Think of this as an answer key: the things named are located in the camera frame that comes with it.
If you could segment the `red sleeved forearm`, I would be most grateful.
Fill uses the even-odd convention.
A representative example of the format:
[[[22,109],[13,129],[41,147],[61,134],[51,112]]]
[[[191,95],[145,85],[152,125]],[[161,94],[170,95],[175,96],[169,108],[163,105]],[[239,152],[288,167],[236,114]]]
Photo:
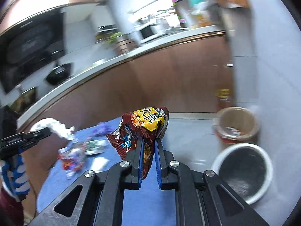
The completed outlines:
[[[1,188],[1,218],[0,226],[24,225],[24,208],[21,202],[17,202],[4,188]]]

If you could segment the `blue white gloved hand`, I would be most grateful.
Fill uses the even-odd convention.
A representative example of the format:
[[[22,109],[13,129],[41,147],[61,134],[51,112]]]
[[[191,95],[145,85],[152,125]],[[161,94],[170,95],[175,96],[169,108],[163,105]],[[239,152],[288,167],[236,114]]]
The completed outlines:
[[[30,185],[22,155],[15,155],[10,161],[1,160],[1,180],[4,191],[17,202],[27,197]]]

